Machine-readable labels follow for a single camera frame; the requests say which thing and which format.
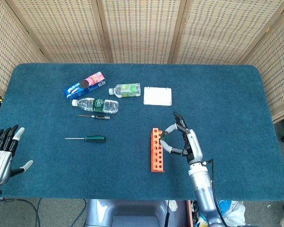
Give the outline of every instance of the oreo package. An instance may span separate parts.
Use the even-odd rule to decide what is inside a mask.
[[[101,72],[97,72],[86,79],[78,81],[70,87],[63,89],[65,97],[71,101],[78,97],[106,84],[106,80]]]

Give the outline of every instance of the blue table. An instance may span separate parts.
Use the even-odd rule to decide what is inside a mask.
[[[113,99],[111,120],[73,107],[63,88],[101,71],[107,84],[83,97]],[[117,98],[122,83],[172,88],[172,106]],[[25,127],[14,167],[24,174],[2,187],[6,196],[89,199],[194,199],[186,159],[164,153],[164,173],[151,172],[151,130],[164,130],[180,113],[199,139],[204,160],[215,160],[219,199],[283,200],[284,163],[261,76],[249,65],[56,64],[18,65],[0,111],[0,128]],[[105,135],[105,143],[64,140]],[[181,133],[168,143],[183,147]]]

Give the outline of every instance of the green screwdriver handle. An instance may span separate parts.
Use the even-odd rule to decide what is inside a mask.
[[[84,137],[84,141],[86,142],[101,143],[101,142],[105,142],[105,140],[106,140],[105,136],[86,136]]]

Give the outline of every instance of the woven panel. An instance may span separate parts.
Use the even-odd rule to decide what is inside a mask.
[[[192,0],[176,63],[236,63],[281,3]]]
[[[25,62],[43,60],[0,2],[0,95],[4,95],[15,66]]]
[[[284,20],[257,47],[248,64],[261,74],[271,111],[284,105]]]
[[[106,62],[90,0],[14,0],[56,62]]]
[[[180,0],[103,0],[117,63],[167,63]]]

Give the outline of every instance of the cable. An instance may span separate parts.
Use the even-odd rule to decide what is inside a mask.
[[[85,199],[83,199],[84,200],[84,207],[83,207],[83,209],[82,209],[82,211],[80,212],[80,214],[76,217],[76,219],[73,221],[73,223],[72,223],[72,225],[71,225],[71,227],[73,227],[74,226],[74,224],[76,223],[76,221],[78,221],[78,219],[80,218],[80,216],[83,214],[83,212],[84,212],[84,210],[85,210],[85,208],[86,208],[86,200]]]
[[[218,214],[223,222],[223,224],[225,225],[225,227],[228,227],[228,225],[226,224],[224,218],[223,218],[223,215],[221,213],[221,210],[220,210],[220,206],[218,204],[218,201],[217,201],[217,198],[216,198],[216,191],[215,191],[215,187],[214,187],[214,170],[213,170],[213,158],[210,159],[207,163],[209,164],[212,164],[212,183],[213,183],[213,200],[214,200],[214,204],[216,205],[216,208],[217,208],[217,211],[218,211]]]
[[[168,227],[168,226],[169,226],[169,201],[167,202],[167,213],[165,217],[164,227]]]
[[[29,202],[27,200],[23,200],[23,199],[5,199],[3,202],[14,202],[14,201],[21,201],[21,202],[26,202],[27,204],[29,204],[34,209],[34,211],[36,213],[38,227],[40,227],[40,218],[39,218],[38,211],[37,211],[36,207],[31,202]]]
[[[39,211],[39,206],[42,198],[39,199],[38,205],[37,205],[37,212]],[[36,215],[36,220],[35,220],[35,227],[37,227],[37,215]]]

